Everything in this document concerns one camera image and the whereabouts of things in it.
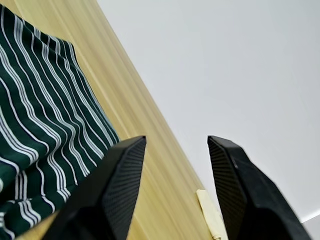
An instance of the light wood floor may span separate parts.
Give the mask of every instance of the light wood floor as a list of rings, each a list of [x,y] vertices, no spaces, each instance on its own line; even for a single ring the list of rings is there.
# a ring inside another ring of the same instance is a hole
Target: light wood floor
[[[81,68],[122,139],[147,136],[128,239],[211,239],[195,195],[203,186],[96,1],[0,2],[43,32],[73,43]],[[52,219],[19,239],[40,238]]]

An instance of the white surface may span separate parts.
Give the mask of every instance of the white surface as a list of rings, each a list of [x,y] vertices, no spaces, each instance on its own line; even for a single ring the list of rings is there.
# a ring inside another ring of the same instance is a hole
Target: white surface
[[[302,222],[320,208],[320,1],[98,2],[212,195],[207,135],[244,147]]]
[[[309,232],[313,240],[320,240],[320,210],[318,215],[303,223],[304,228]]]

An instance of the black plastic part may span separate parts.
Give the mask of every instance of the black plastic part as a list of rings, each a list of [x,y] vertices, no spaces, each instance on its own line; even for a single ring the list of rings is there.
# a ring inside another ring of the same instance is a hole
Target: black plastic part
[[[230,140],[208,137],[208,147],[229,240],[310,240],[277,186]]]
[[[138,198],[146,137],[119,142],[73,191],[43,240],[125,240]]]

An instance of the striped cloth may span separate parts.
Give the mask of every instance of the striped cloth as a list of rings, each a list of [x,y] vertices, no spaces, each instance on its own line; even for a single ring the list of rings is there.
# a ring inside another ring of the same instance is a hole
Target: striped cloth
[[[0,239],[60,209],[119,138],[70,42],[0,5]]]

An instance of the wood grain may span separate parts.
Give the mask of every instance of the wood grain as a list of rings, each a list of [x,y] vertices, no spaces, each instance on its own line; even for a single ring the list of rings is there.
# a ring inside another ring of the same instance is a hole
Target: wood grain
[[[195,195],[203,187],[96,1],[0,2],[41,31],[73,43],[82,70],[122,139],[147,136],[128,239],[211,239]],[[41,238],[53,219],[19,239]]]

